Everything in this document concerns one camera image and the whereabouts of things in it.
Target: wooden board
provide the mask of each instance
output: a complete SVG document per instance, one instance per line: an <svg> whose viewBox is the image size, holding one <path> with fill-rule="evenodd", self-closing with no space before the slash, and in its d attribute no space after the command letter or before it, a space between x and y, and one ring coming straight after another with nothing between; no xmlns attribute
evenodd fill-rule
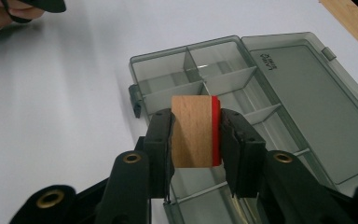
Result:
<svg viewBox="0 0 358 224"><path fill-rule="evenodd" d="M213 113L216 108L220 113L220 105L212 96L173 96L172 112L175 115L172 134L172 160L176 168L212 167L218 150L216 143L216 128L213 123Z"/></svg>
<svg viewBox="0 0 358 224"><path fill-rule="evenodd" d="M320 2L358 40L358 6L351 0L320 0Z"/></svg>

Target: white surface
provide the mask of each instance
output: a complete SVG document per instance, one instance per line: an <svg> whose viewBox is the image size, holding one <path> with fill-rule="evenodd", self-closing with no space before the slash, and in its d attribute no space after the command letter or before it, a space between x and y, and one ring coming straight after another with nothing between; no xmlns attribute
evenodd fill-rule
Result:
<svg viewBox="0 0 358 224"><path fill-rule="evenodd" d="M0 34L0 223L46 186L79 192L109 176L145 121L127 88L131 56L227 35L313 32L358 82L358 42L316 0L67 0ZM165 223L161 201L154 223Z"/></svg>

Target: brass threaded hole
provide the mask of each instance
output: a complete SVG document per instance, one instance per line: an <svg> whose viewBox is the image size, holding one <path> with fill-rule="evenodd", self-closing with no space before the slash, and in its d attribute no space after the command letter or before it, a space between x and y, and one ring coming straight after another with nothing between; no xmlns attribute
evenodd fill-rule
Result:
<svg viewBox="0 0 358 224"><path fill-rule="evenodd" d="M131 153L125 156L123 161L126 163L136 163L137 161L140 161L141 158L142 157L139 154Z"/></svg>
<svg viewBox="0 0 358 224"><path fill-rule="evenodd" d="M39 208L50 208L60 203L64 195L65 194L60 189L49 190L37 200L36 205Z"/></svg>
<svg viewBox="0 0 358 224"><path fill-rule="evenodd" d="M283 163L290 163L293 161L292 157L289 155L283 154L283 153L275 153L274 158L277 161L283 162Z"/></svg>

